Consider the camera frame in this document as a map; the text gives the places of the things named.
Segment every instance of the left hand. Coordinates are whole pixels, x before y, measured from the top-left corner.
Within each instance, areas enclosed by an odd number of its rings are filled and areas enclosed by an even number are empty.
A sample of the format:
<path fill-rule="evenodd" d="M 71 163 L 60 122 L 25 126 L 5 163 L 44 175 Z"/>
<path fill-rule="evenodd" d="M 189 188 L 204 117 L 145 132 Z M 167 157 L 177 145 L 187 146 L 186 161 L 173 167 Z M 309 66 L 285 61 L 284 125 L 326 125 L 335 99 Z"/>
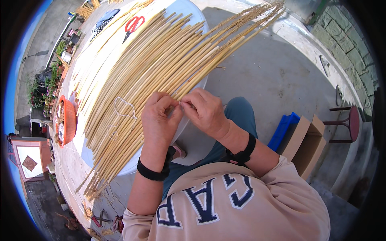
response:
<path fill-rule="evenodd" d="M 174 107 L 174 111 L 168 118 L 165 110 L 170 106 Z M 154 92 L 147 100 L 141 114 L 145 137 L 144 145 L 153 150 L 167 150 L 182 116 L 182 108 L 177 100 L 166 92 Z"/>

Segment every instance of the black wrist strap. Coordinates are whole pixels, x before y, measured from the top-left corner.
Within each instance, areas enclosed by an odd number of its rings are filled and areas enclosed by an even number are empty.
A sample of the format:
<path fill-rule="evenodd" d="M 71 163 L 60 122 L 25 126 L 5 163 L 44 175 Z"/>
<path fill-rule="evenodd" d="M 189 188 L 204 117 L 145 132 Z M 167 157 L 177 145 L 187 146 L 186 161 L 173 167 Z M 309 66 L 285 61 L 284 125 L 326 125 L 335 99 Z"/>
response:
<path fill-rule="evenodd" d="M 255 146 L 256 146 L 256 138 L 251 133 L 249 133 L 249 141 L 244 151 L 239 152 L 237 154 L 232 154 L 230 150 L 226 149 L 227 157 L 230 159 L 229 162 L 237 165 L 242 165 L 243 163 L 246 163 L 247 161 L 250 160 L 251 158 L 250 155 L 255 149 Z"/>
<path fill-rule="evenodd" d="M 138 158 L 137 170 L 142 176 L 144 176 L 147 179 L 162 182 L 163 180 L 165 180 L 169 176 L 169 172 L 170 172 L 169 163 L 172 161 L 174 153 L 176 153 L 176 149 L 174 149 L 173 147 L 169 147 L 168 152 L 166 154 L 164 167 L 162 168 L 162 171 L 160 173 L 154 172 L 154 171 L 148 169 L 147 167 L 145 167 L 141 163 L 140 157 Z"/>

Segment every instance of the wooden stool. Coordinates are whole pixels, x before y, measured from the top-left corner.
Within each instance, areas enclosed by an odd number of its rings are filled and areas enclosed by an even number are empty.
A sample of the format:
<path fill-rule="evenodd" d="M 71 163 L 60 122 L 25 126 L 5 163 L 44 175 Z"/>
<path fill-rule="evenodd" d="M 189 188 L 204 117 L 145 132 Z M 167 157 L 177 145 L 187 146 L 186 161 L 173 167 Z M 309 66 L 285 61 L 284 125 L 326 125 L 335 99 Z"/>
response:
<path fill-rule="evenodd" d="M 323 124 L 329 125 L 344 125 L 349 129 L 351 140 L 330 140 L 329 143 L 352 143 L 357 140 L 359 134 L 359 113 L 356 106 L 332 108 L 330 111 L 350 110 L 350 115 L 345 120 L 324 121 Z"/>

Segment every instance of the hand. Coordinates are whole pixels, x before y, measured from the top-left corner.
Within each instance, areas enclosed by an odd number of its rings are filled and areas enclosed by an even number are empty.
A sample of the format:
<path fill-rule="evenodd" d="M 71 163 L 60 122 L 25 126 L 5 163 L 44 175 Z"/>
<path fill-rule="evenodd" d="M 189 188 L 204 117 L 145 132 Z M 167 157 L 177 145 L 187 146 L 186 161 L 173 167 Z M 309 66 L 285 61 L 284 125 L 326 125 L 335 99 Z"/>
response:
<path fill-rule="evenodd" d="M 174 107 L 174 111 L 171 117 L 168 118 L 165 110 L 170 106 Z M 167 151 L 182 116 L 182 108 L 178 101 L 166 92 L 154 92 L 147 100 L 141 114 L 145 137 L 144 144 L 153 151 L 154 149 Z"/>
<path fill-rule="evenodd" d="M 192 123 L 208 136 L 220 140 L 228 133 L 230 122 L 224 115 L 222 101 L 208 91 L 194 89 L 182 97 L 181 106 Z"/>

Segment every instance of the pink shoe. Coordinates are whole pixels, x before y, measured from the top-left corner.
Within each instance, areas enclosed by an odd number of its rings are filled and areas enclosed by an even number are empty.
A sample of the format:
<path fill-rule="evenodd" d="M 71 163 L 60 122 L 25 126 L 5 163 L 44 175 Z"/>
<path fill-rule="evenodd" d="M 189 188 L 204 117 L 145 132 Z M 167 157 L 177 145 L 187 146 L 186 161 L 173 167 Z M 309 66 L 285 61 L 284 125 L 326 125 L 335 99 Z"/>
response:
<path fill-rule="evenodd" d="M 179 146 L 177 146 L 176 143 L 173 144 L 173 148 L 176 149 L 179 153 L 179 158 L 185 158 L 186 157 L 186 152 L 182 150 Z"/>

